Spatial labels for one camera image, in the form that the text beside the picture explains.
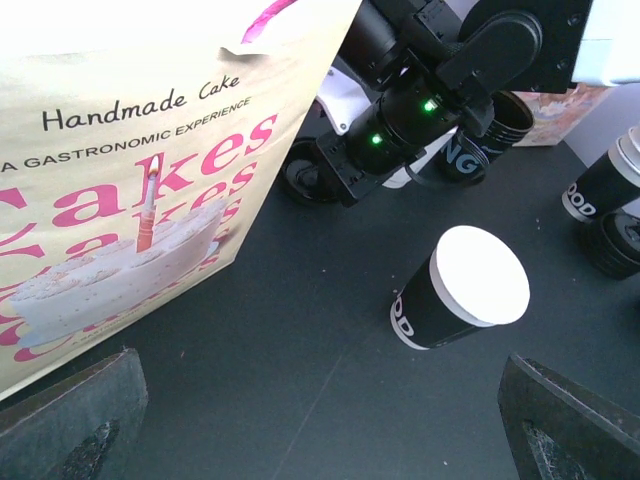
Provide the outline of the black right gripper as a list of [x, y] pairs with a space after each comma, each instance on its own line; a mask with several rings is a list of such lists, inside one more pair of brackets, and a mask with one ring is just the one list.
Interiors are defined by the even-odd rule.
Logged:
[[405, 74], [346, 134], [316, 140], [319, 178], [339, 203], [351, 207], [459, 123], [460, 107], [450, 95], [423, 74]]

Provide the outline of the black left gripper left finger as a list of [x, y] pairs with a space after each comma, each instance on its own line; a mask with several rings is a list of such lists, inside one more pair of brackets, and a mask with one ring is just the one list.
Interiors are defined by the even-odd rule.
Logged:
[[148, 392], [125, 349], [1, 412], [3, 479], [122, 479]]

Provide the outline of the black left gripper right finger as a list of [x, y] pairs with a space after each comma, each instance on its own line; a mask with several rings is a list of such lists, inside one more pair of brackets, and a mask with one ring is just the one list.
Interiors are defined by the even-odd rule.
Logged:
[[498, 405], [521, 479], [637, 479], [639, 417], [516, 354]]

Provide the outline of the black lid stack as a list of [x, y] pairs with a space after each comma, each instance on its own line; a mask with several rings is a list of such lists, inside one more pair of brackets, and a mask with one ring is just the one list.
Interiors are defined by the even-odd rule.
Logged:
[[492, 100], [494, 119], [483, 136], [459, 128], [434, 156], [436, 171], [445, 182], [464, 186], [482, 182], [489, 166], [533, 129], [533, 113], [517, 95], [499, 91]]

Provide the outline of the black sleeved paper cup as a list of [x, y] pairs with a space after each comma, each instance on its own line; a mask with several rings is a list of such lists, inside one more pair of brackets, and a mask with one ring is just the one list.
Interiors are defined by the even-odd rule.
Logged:
[[389, 317], [403, 344], [428, 351], [517, 322], [530, 299], [528, 276], [513, 250], [484, 229], [458, 225], [438, 238]]

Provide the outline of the cream paper bag pink sides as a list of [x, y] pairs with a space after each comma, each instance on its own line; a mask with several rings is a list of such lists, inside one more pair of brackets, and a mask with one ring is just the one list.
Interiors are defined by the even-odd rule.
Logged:
[[1, 395], [231, 264], [355, 1], [1, 5]]

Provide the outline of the small stack paper cups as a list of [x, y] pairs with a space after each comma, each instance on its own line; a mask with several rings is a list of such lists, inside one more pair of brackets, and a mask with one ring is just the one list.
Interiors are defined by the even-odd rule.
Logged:
[[407, 173], [406, 168], [402, 166], [393, 175], [391, 175], [382, 186], [388, 189], [401, 189], [405, 185], [412, 182], [413, 179]]

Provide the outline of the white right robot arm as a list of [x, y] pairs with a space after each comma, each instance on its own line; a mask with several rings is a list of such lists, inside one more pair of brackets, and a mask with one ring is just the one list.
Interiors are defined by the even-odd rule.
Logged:
[[340, 47], [352, 79], [378, 92], [312, 145], [295, 184], [310, 199], [353, 205], [450, 130], [476, 164], [445, 185], [479, 182], [497, 96], [562, 93], [577, 83], [639, 79], [635, 1], [479, 1], [459, 17], [444, 1], [363, 2]]

